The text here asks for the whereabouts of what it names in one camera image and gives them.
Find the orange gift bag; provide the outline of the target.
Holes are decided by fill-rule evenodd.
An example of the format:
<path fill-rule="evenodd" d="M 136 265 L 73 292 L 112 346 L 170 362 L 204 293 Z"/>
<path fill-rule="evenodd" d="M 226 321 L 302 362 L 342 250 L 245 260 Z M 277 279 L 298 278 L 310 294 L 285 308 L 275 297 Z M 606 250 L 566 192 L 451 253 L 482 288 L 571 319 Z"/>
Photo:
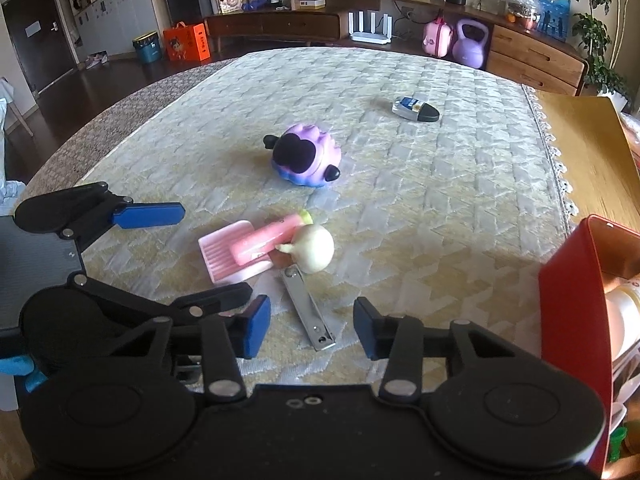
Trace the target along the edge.
<path fill-rule="evenodd" d="M 171 61 L 201 62 L 210 58 L 205 25 L 179 22 L 163 31 L 167 56 Z"/>

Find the purple kettlebell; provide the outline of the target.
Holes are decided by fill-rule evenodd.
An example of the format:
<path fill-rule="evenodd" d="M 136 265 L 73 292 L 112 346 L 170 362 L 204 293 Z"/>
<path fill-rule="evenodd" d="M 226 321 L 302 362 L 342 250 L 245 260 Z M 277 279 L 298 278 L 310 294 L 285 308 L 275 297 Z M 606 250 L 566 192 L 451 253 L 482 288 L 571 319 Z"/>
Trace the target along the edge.
<path fill-rule="evenodd" d="M 464 28 L 471 27 L 483 33 L 481 40 L 465 35 Z M 485 61 L 484 49 L 489 38 L 488 27 L 478 21 L 462 18 L 457 22 L 457 41 L 452 47 L 452 57 L 460 64 L 479 70 Z"/>

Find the potted green plant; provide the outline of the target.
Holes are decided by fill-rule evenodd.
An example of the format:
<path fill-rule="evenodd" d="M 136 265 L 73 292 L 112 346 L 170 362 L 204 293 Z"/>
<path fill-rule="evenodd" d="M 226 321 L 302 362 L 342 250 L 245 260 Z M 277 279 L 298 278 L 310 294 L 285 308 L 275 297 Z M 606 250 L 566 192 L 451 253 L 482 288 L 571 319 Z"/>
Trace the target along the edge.
<path fill-rule="evenodd" d="M 587 6 L 584 12 L 573 14 L 572 35 L 578 40 L 588 64 L 585 83 L 594 90 L 606 93 L 619 93 L 629 96 L 626 80 L 616 72 L 615 65 L 620 56 L 622 38 L 626 30 L 627 9 L 629 0 L 574 0 Z M 601 9 L 608 15 L 612 3 L 616 6 L 614 38 L 611 38 L 608 26 L 597 17 Z"/>

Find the silver nail clipper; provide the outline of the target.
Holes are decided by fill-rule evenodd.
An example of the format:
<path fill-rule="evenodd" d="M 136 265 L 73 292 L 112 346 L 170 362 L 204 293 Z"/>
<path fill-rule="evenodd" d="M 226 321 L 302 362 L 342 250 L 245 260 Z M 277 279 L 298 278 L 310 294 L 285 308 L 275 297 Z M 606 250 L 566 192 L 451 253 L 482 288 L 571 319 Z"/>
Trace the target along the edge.
<path fill-rule="evenodd" d="M 296 264 L 292 264 L 282 271 L 282 280 L 312 348 L 322 351 L 333 347 L 335 337 L 326 326 L 314 298 L 308 292 L 303 272 Z"/>

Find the orange metal storage box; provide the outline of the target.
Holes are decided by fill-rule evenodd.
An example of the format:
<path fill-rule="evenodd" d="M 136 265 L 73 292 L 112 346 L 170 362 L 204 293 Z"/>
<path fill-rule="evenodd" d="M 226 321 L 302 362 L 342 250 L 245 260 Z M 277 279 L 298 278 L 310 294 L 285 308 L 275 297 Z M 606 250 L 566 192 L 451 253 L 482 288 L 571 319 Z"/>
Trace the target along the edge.
<path fill-rule="evenodd" d="M 613 369 L 605 287 L 639 274 L 639 233 L 590 214 L 538 275 L 541 356 L 581 380 L 611 414 Z"/>

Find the purple sheep toy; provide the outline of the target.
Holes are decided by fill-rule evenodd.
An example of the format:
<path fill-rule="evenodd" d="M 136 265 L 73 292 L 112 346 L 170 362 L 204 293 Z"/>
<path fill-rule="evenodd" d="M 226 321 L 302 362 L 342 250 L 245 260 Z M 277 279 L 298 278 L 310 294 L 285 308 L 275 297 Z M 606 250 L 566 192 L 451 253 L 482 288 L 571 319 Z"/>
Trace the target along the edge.
<path fill-rule="evenodd" d="M 271 152 L 271 166 L 280 178 L 295 185 L 322 188 L 341 177 L 342 150 L 331 133 L 299 122 L 280 136 L 262 138 Z"/>

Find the blue tin bucket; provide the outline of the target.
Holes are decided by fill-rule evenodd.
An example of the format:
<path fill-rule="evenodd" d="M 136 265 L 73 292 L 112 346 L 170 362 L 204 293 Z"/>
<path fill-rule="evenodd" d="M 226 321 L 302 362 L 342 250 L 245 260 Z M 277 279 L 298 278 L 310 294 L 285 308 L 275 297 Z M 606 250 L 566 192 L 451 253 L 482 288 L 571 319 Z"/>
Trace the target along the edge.
<path fill-rule="evenodd" d="M 132 46 L 141 64 L 151 64 L 162 58 L 157 32 L 147 32 L 132 40 Z"/>

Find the garlic bulb toy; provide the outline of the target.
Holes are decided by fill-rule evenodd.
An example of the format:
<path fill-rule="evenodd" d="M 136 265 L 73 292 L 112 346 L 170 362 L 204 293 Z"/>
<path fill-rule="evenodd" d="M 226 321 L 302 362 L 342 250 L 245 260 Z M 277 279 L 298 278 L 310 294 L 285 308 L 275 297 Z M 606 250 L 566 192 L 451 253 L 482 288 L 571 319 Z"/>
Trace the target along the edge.
<path fill-rule="evenodd" d="M 276 249 L 290 255 L 303 273 L 315 274 L 331 263 L 335 244 L 332 234 L 324 226 L 308 224 L 298 228 L 288 243 L 277 244 Z"/>

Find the wooden tv cabinet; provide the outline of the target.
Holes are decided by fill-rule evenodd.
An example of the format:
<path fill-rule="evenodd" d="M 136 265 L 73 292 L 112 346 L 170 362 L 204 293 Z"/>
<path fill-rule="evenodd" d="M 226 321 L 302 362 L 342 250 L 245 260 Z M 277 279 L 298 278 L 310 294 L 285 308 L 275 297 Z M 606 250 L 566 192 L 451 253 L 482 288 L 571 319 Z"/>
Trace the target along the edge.
<path fill-rule="evenodd" d="M 488 34 L 470 26 L 463 31 L 484 41 L 482 69 L 539 90 L 578 96 L 588 63 L 565 42 L 521 28 L 500 15 L 457 6 L 442 0 L 290 0 L 288 10 L 258 10 L 215 14 L 204 20 L 217 52 L 224 38 L 266 38 L 279 42 L 358 47 L 350 38 L 358 28 L 392 19 L 392 41 L 378 50 L 422 55 L 423 29 L 439 16 L 450 27 L 468 18 L 483 24 Z"/>

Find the white wifi router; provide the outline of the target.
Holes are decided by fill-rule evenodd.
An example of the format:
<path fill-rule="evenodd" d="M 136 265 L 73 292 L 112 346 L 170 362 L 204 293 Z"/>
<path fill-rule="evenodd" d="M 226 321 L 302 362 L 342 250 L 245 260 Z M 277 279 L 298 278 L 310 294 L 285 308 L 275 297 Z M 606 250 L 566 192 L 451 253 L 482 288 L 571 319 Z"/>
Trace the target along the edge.
<path fill-rule="evenodd" d="M 374 11 L 349 12 L 349 39 L 362 44 L 386 46 L 393 39 L 393 18 L 384 13 L 380 18 Z"/>

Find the white yellow cylindrical bottle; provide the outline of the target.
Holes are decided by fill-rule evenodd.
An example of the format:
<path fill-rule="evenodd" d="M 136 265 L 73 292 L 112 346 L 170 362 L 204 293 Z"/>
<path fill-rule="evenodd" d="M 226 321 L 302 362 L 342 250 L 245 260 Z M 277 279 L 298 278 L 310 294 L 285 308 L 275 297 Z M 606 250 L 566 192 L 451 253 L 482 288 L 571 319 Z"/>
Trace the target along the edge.
<path fill-rule="evenodd" d="M 640 338 L 639 277 L 623 280 L 605 294 L 611 356 L 616 361 Z"/>

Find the small black silver gadget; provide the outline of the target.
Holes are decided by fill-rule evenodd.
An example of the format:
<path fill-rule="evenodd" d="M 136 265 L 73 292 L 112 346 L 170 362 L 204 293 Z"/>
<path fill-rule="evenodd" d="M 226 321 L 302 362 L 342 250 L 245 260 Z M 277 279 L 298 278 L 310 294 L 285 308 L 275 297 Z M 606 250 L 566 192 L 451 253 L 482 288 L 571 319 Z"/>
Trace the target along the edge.
<path fill-rule="evenodd" d="M 440 117 L 434 106 L 413 96 L 397 98 L 393 102 L 392 112 L 410 122 L 438 122 Z"/>

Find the pink toy suitcase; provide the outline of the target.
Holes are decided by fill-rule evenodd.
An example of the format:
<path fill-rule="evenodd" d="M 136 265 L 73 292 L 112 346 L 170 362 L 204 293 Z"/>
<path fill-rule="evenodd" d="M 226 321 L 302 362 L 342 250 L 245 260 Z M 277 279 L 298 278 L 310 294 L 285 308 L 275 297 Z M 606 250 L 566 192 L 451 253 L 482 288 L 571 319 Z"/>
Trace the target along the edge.
<path fill-rule="evenodd" d="M 453 36 L 451 26 L 439 15 L 424 25 L 423 51 L 433 58 L 444 58 L 449 52 Z"/>

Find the pink tube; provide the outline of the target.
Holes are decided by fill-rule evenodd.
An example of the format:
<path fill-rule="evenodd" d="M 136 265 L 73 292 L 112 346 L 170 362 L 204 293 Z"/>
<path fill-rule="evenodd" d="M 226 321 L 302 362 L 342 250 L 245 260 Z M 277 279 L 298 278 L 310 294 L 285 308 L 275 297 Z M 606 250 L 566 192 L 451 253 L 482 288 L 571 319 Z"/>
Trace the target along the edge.
<path fill-rule="evenodd" d="M 288 243 L 301 226 L 313 223 L 311 214 L 306 210 L 297 214 L 288 214 L 240 237 L 230 246 L 231 255 L 236 264 L 245 266 L 268 255 L 276 249 L 277 244 Z"/>

